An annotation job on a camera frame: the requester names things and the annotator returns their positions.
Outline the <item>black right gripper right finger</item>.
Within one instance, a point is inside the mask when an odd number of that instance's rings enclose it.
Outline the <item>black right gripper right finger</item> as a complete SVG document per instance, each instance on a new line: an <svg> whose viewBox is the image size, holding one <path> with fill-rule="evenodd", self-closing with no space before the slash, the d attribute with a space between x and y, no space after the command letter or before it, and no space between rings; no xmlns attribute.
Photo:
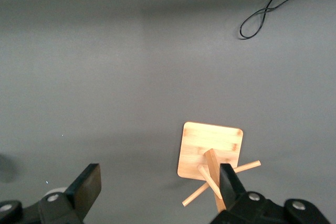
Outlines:
<svg viewBox="0 0 336 224"><path fill-rule="evenodd" d="M248 192L230 164L220 165L220 193L226 206L212 223L273 223L265 217L268 200L259 193Z"/></svg>

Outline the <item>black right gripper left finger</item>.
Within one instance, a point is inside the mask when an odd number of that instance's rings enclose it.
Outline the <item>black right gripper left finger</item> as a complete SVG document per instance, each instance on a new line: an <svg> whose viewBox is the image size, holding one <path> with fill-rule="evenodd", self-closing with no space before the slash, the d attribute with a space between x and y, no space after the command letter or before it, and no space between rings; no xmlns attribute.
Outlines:
<svg viewBox="0 0 336 224"><path fill-rule="evenodd" d="M100 165L89 164L63 193L50 193L39 201L41 223L83 223L100 192Z"/></svg>

